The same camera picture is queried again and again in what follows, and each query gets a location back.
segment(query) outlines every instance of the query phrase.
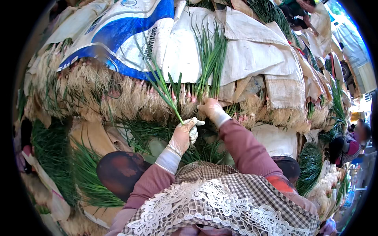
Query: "white lace trim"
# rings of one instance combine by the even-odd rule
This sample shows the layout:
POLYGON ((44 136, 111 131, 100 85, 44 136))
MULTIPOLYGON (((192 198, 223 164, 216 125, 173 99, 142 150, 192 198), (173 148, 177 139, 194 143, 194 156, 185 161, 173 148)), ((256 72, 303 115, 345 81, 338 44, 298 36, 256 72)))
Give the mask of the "white lace trim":
POLYGON ((282 220, 281 212, 252 203, 250 198, 239 199, 218 179, 183 182, 145 201, 141 218, 127 227, 135 235, 163 236, 174 225, 197 218, 231 227, 241 235, 257 236, 263 232, 269 236, 309 235, 309 229, 294 228, 282 220))

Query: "pink sleeve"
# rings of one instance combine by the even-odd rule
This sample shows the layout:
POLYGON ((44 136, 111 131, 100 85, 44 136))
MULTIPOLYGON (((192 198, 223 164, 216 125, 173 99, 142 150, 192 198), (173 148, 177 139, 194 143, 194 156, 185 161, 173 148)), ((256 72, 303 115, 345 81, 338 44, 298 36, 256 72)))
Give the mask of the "pink sleeve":
POLYGON ((349 142, 348 155, 353 155, 359 150, 359 144, 356 141, 349 142))
POLYGON ((175 176, 156 164, 148 168, 134 185, 125 206, 113 219, 112 226, 105 236, 117 236, 126 223, 135 214, 144 201, 152 198, 161 190, 168 188, 175 181, 175 176))
POLYGON ((269 156, 265 147, 258 142, 251 131, 234 119, 226 121, 219 128, 220 138, 242 174, 260 176, 282 175, 282 170, 269 156))
POLYGON ((134 185, 134 190, 123 209, 139 209, 145 200, 152 198, 161 190, 168 188, 175 181, 175 176, 156 164, 153 164, 134 185))

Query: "truck wheel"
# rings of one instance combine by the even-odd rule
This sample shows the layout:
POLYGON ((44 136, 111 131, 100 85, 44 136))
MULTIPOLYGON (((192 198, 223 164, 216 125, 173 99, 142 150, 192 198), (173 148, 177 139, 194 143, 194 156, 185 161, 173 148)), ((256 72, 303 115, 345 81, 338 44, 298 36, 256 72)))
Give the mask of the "truck wheel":
POLYGON ((345 81, 352 75, 347 63, 341 64, 342 75, 344 76, 345 81))

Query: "plastic glove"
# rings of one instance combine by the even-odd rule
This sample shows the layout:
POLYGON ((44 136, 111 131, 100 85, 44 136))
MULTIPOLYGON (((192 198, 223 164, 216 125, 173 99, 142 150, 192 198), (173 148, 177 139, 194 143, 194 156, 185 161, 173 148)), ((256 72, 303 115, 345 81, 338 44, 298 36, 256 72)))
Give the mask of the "plastic glove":
POLYGON ((216 125, 220 127, 231 117, 223 110, 220 103, 213 98, 205 98, 202 100, 205 104, 198 105, 197 109, 206 114, 207 117, 216 125))
POLYGON ((176 126, 172 138, 167 147, 176 152, 180 158, 184 152, 189 148, 190 143, 194 143, 198 137, 197 125, 204 125, 205 121, 200 121, 196 117, 184 121, 185 125, 181 123, 176 126))
POLYGON ((185 125, 179 124, 173 132, 169 144, 157 158, 155 164, 171 174, 175 174, 181 157, 198 137, 197 125, 204 125, 196 117, 184 121, 185 125))

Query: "truck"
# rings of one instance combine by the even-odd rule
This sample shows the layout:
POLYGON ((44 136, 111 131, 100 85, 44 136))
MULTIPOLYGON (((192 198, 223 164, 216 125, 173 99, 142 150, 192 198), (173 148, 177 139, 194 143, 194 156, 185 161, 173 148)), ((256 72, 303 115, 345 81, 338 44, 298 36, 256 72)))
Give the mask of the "truck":
POLYGON ((331 18, 332 34, 344 55, 340 62, 351 96, 355 99, 369 94, 377 88, 376 80, 369 52, 357 27, 343 13, 334 14, 328 4, 325 7, 331 18))

